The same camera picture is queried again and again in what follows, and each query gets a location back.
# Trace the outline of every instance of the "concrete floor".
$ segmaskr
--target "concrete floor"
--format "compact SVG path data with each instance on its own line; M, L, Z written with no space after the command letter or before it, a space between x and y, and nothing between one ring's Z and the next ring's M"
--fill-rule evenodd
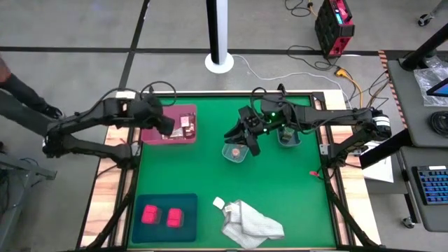
M416 18L439 0L347 0L356 23L356 35L348 50L412 50L447 22L440 13L424 28ZM314 1L319 9L322 0ZM131 45L143 0L0 0L0 46L128 48ZM138 42L139 48L208 48L207 17L203 0L152 0ZM229 0L229 47L286 49L293 44L319 45L312 17L293 17L282 0ZM448 43L440 47L448 49ZM88 109L107 90L118 87L127 54L79 52L3 52L19 78L51 104L66 113ZM127 87L139 89L151 81L169 81L178 90L250 90L257 86L288 89L335 89L322 78L291 76L277 81L258 80L243 61L235 58L234 69L214 75L204 68L201 54L136 54ZM350 94L353 87L336 79L333 71L322 72L284 55L243 55L262 77L308 71L338 81ZM319 56L304 56L311 62ZM377 56L339 59L363 89L383 72ZM391 98L387 87L382 94ZM352 101L358 106L358 100ZM382 106L391 117L394 132L402 129L392 99ZM41 138L13 122L0 118L0 139L10 153L37 159L58 171L57 179L41 183L31 192L17 227L11 250L73 249L79 235L98 159L66 155L46 159ZM78 137L104 140L105 127L80 132ZM372 205L385 245L397 249L446 251L446 234L413 230L400 225L406 217L402 197L373 195Z

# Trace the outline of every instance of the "red cube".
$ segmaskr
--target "red cube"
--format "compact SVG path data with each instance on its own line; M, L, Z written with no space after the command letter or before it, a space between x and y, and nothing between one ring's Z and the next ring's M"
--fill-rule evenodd
M160 222L160 216L162 212L156 206L146 205L143 210L143 216L141 222L145 224L158 224Z
M167 226L169 228L180 228L183 224L183 212L180 209L168 211Z

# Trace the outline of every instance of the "red tray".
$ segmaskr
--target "red tray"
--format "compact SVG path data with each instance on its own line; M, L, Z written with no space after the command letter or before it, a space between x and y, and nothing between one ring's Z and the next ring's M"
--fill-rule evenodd
M196 115L196 135L191 139L162 139L162 135L157 131L156 128L153 129L143 129L141 131L141 140L145 144L149 145L161 145L161 144L193 144L196 142L197 137L197 108L196 105L173 105L163 107L163 114L169 118L175 120L174 129L181 126L181 114L194 113Z

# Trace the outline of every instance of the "white pole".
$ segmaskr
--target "white pole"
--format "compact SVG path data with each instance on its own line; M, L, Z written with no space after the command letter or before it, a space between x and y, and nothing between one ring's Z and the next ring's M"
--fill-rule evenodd
M210 54L205 67L212 73L223 74L233 67L228 53L228 0L206 0L209 23Z

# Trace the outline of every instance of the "keyboard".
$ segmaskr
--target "keyboard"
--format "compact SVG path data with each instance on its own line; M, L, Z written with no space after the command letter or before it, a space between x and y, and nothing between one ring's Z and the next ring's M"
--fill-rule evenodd
M426 205L448 204L448 170L443 168L443 166L412 168L420 196Z

